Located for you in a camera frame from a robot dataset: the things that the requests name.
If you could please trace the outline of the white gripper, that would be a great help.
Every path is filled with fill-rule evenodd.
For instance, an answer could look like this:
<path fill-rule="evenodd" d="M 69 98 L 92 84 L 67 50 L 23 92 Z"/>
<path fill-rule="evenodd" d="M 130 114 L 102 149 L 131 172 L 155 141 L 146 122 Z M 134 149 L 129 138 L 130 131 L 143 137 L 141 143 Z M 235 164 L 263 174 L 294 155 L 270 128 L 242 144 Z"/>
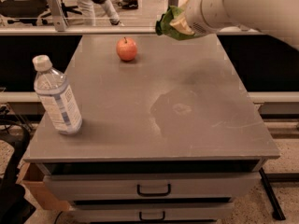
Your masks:
<path fill-rule="evenodd" d="M 223 0 L 188 0 L 185 17 L 170 21 L 173 35 L 209 35 L 231 25 Z"/>

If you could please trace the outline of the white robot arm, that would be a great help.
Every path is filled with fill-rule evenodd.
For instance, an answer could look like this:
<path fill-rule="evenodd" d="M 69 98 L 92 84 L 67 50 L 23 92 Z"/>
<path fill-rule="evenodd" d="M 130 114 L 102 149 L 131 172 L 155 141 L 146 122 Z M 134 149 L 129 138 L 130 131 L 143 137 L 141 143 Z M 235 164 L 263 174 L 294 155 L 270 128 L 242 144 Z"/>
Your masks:
<path fill-rule="evenodd" d="M 185 35 L 244 26 L 299 49 L 299 0 L 187 0 L 170 25 Z"/>

